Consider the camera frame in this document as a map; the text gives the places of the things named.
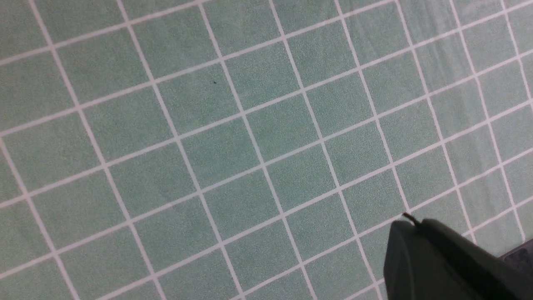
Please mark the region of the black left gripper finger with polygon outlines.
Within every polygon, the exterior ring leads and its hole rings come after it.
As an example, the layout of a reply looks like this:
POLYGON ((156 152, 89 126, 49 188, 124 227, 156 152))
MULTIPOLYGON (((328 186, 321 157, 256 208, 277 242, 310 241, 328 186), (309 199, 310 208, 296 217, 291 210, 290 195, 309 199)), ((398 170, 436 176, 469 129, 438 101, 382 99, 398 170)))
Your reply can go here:
POLYGON ((438 220, 392 222, 383 268, 390 300, 531 300, 532 276, 438 220))

